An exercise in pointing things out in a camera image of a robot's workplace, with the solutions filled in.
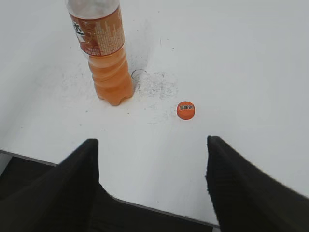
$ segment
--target plastic bottle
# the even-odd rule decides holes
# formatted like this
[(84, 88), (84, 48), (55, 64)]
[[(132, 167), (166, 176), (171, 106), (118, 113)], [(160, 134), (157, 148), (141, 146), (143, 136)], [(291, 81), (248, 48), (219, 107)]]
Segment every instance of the plastic bottle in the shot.
[(66, 0), (98, 97), (119, 105), (133, 96), (119, 0)]

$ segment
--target bottle cap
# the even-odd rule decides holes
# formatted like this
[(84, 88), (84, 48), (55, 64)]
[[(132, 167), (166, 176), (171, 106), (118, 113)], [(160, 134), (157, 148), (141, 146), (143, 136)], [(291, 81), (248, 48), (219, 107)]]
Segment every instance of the bottle cap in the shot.
[(189, 120), (194, 117), (195, 107), (189, 101), (183, 101), (177, 106), (177, 115), (183, 120)]

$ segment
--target floor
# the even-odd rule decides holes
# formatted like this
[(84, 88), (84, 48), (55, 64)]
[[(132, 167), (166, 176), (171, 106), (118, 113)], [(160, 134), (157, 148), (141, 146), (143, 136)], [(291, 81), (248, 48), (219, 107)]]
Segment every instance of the floor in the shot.
[[(33, 161), (12, 158), (3, 174), (0, 176), (0, 201), (20, 189), (31, 185), (31, 183), (52, 169), (52, 166), (36, 163)], [(192, 231), (192, 232), (220, 232), (212, 227), (193, 223), (180, 218), (162, 215), (161, 213), (141, 209), (135, 206), (119, 203), (110, 200), (109, 195), (103, 188), (99, 188), (100, 194), (94, 201), (95, 210), (98, 218), (94, 219), (96, 228), (98, 225), (103, 230), (100, 232), (118, 231)], [(135, 224), (130, 229), (125, 228), (128, 223)]]

